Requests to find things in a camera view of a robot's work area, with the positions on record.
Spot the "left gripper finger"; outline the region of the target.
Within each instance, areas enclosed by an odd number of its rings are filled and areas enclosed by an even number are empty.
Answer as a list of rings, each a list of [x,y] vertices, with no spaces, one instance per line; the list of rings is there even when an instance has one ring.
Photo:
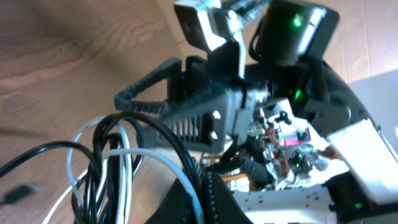
[[[192,201],[188,197],[183,185],[176,180],[152,215],[152,224],[195,223]],[[198,198],[205,223],[252,224],[217,172],[203,176]]]

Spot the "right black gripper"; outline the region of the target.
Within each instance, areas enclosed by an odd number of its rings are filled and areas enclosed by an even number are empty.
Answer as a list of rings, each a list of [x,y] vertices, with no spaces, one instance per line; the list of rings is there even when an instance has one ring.
[[[120,111],[159,114],[161,121],[188,150],[218,153],[228,137],[237,145],[247,141],[255,109],[271,97],[257,65],[247,66],[237,43],[227,43],[206,59],[189,56],[186,64],[168,58],[137,82],[116,94]],[[164,101],[136,97],[162,80]]]

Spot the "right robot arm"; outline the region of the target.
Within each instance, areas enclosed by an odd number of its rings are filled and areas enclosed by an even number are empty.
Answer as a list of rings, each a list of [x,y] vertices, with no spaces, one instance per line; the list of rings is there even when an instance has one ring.
[[[157,113],[193,151],[242,146],[264,124],[290,119],[298,138],[338,148],[365,195],[397,202],[397,154],[323,56],[339,14],[305,1],[177,1],[187,42],[206,58],[171,58],[115,96],[116,109]]]

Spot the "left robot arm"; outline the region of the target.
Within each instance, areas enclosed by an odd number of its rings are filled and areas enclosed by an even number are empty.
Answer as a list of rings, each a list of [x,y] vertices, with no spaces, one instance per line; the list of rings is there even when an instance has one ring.
[[[216,173],[204,175],[199,194],[205,223],[337,223],[330,208],[327,188],[308,188],[264,192],[231,191]],[[147,223],[196,223],[193,205],[179,181],[175,181],[159,208]]]

